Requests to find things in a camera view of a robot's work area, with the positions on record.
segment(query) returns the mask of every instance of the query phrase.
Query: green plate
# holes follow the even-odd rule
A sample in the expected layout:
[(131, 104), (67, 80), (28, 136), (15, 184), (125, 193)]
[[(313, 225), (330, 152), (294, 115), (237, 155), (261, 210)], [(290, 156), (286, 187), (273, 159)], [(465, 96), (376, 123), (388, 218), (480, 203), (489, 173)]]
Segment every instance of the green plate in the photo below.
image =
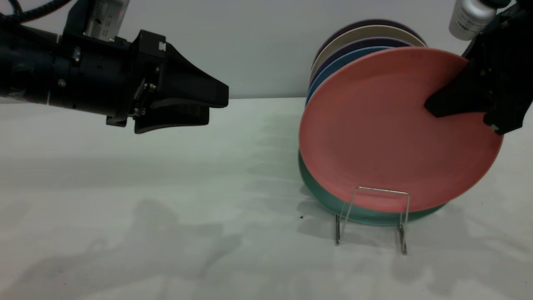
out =
[[(300, 175), (308, 190), (313, 196), (320, 202), (327, 210), (336, 215), (340, 215), (342, 205), (344, 201), (331, 195), (326, 189), (321, 187), (318, 182), (313, 178), (309, 170), (303, 162), (300, 151), (298, 151), (298, 165), (300, 166)], [(414, 211), (409, 213), (409, 221), (418, 220), (427, 215), (430, 215), (437, 210), (441, 209), (444, 205), (437, 206), (428, 210)], [(348, 220), (360, 224), (375, 225), (375, 226), (395, 226), (398, 225), (400, 220), (400, 214), (394, 214), (389, 212), (379, 212), (375, 210), (369, 210), (357, 206), (353, 206), (350, 211), (350, 218)]]

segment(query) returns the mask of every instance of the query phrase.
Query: screw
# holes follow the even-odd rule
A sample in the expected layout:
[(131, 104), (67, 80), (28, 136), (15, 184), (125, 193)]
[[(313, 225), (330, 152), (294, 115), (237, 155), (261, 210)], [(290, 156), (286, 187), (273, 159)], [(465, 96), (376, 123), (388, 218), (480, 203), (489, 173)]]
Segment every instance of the screw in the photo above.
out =
[(502, 17), (503, 18), (510, 18), (511, 17), (511, 12), (510, 11), (504, 11), (502, 13)]

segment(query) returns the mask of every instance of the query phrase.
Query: purple plate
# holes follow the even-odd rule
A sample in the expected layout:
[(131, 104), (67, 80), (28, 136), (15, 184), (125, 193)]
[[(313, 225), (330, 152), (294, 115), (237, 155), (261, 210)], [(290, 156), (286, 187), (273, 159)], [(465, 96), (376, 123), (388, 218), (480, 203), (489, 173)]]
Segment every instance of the purple plate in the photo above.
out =
[(322, 52), (322, 50), (324, 50), (324, 48), (329, 43), (331, 43), (334, 39), (338, 38), (340, 35), (342, 35), (343, 33), (348, 32), (350, 30), (356, 29), (358, 27), (368, 26), (368, 25), (387, 25), (387, 26), (400, 28), (400, 29), (405, 30), (405, 31), (409, 32), (410, 34), (416, 36), (419, 40), (421, 40), (427, 46), (426, 41), (424, 39), (422, 39), (422, 37), (420, 37), (420, 35), (418, 33), (416, 33), (414, 30), (412, 30), (411, 28), (409, 28), (409, 27), (407, 27), (407, 26), (405, 26), (405, 25), (403, 25), (401, 23), (394, 22), (394, 21), (391, 21), (391, 20), (370, 19), (370, 20), (363, 20), (363, 21), (352, 23), (352, 24), (347, 25), (346, 27), (344, 27), (342, 29), (339, 29), (337, 32), (332, 34), (324, 42), (324, 44), (322, 44), (322, 46), (320, 46), (320, 49), (317, 51), (317, 55), (314, 56), (313, 62), (317, 59), (318, 55)]

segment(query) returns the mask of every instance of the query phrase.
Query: beige plate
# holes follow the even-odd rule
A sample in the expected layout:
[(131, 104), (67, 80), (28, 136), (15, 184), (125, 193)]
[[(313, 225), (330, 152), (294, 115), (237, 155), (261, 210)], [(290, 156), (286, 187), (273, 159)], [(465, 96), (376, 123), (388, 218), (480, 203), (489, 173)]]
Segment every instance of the beige plate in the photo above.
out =
[(320, 67), (320, 65), (326, 60), (326, 58), (328, 58), (339, 48), (344, 47), (345, 45), (355, 42), (357, 40), (369, 37), (396, 38), (398, 40), (407, 42), (413, 46), (426, 47), (424, 42), (422, 42), (419, 38), (400, 28), (386, 25), (363, 26), (347, 31), (346, 33), (338, 36), (331, 43), (329, 43), (322, 50), (322, 52), (318, 54), (317, 59), (314, 61), (313, 67), (311, 68), (311, 74), (314, 74)]

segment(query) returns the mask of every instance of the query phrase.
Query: white wall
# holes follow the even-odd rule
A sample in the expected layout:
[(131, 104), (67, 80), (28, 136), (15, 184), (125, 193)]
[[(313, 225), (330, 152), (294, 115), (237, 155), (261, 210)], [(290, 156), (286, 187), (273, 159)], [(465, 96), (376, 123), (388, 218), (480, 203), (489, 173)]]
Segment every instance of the white wall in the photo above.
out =
[[(19, 0), (25, 9), (49, 0)], [(354, 21), (387, 18), (413, 28), (433, 48), (461, 54), (448, 33), (454, 0), (131, 0), (120, 36), (165, 35), (191, 62), (230, 86), (234, 98), (302, 96), (316, 50)], [(68, 5), (29, 23), (62, 32)], [(10, 13), (7, 1), (0, 9)]]

